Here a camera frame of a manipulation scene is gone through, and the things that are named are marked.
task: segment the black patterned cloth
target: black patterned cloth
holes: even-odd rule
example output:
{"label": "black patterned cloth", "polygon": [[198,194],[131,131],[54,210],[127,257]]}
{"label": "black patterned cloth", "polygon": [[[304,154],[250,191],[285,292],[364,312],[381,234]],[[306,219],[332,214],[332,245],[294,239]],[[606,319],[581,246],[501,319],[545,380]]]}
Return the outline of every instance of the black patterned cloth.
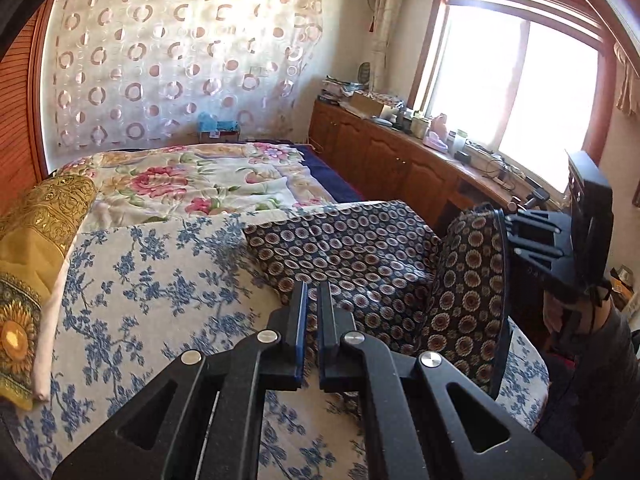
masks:
{"label": "black patterned cloth", "polygon": [[330,284],[334,305],[353,312],[358,330],[392,350],[414,352],[441,241],[405,203],[361,204],[248,226],[244,233],[283,304],[289,303],[295,281],[310,284],[312,353],[319,282]]}
{"label": "black patterned cloth", "polygon": [[497,212],[463,212],[447,230],[416,351],[441,353],[487,393],[506,323],[504,247]]}

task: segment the white wall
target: white wall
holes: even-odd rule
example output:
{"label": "white wall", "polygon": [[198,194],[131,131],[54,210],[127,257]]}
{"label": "white wall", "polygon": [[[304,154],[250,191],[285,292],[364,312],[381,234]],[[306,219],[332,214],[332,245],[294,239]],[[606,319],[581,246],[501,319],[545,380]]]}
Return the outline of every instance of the white wall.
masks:
{"label": "white wall", "polygon": [[[306,139],[314,100],[322,79],[326,75],[331,75],[340,79],[355,80],[358,66],[365,57],[365,40],[372,20],[372,11],[367,5],[367,0],[322,0],[322,6],[322,38],[314,49],[313,57],[306,68],[308,72],[305,72],[311,83],[300,90],[293,110],[293,140]],[[49,52],[45,51],[45,59],[48,55]],[[47,118],[52,117],[52,110],[47,106],[46,91],[47,87],[43,85],[41,88],[43,128],[46,128],[50,122]],[[44,138],[47,139],[47,137],[52,136],[45,134]],[[49,170],[55,169],[59,164],[47,157]]]}
{"label": "white wall", "polygon": [[[387,79],[388,92],[401,98],[408,98],[411,91],[432,2],[402,1],[390,44]],[[622,67],[618,67],[620,82]],[[631,205],[640,179],[640,121],[626,117],[615,107],[600,168],[613,189],[615,216],[607,269],[625,264],[633,270],[636,283],[640,283],[640,208]]]}

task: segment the bed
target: bed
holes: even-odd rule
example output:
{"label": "bed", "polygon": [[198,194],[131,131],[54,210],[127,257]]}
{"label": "bed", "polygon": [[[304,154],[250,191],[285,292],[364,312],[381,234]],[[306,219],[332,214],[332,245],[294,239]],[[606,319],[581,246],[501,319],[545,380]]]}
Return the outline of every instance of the bed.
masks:
{"label": "bed", "polygon": [[[281,299],[243,229],[381,207],[358,202],[312,153],[280,144],[103,153],[62,172],[90,176],[98,197],[71,254],[50,399],[29,412],[2,406],[15,446],[42,478],[181,352],[225,351],[266,325]],[[509,323],[497,402],[532,429],[548,373]],[[311,364],[302,390],[267,394],[258,460],[261,479],[367,478],[358,420],[318,389]]]}

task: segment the person's hand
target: person's hand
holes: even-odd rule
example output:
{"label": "person's hand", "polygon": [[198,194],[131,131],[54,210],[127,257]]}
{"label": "person's hand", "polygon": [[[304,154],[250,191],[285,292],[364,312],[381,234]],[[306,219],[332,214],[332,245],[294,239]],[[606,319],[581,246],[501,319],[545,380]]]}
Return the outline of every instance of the person's hand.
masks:
{"label": "person's hand", "polygon": [[[580,325],[576,330],[578,334],[588,334],[591,330],[591,317],[593,315],[593,307],[589,298],[580,298],[575,304],[564,304],[556,300],[549,292],[545,291],[545,298],[542,307],[542,319],[546,329],[550,333],[560,332],[562,330],[562,312],[564,309],[577,310],[582,314]],[[609,300],[602,301],[601,307],[596,307],[596,318],[593,322],[593,332],[597,332],[606,322],[611,310],[611,302]]]}

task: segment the window pane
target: window pane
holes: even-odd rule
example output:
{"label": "window pane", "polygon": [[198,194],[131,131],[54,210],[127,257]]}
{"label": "window pane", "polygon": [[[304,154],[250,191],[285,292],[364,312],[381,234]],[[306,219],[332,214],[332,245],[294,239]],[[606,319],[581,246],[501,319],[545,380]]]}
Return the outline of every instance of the window pane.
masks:
{"label": "window pane", "polygon": [[446,114],[449,130],[460,128],[487,145],[504,110],[523,20],[494,10],[452,6],[447,21],[449,37],[430,112]]}
{"label": "window pane", "polygon": [[591,118],[598,53],[531,23],[522,79],[500,151],[558,191],[569,179],[565,150],[582,148]]}

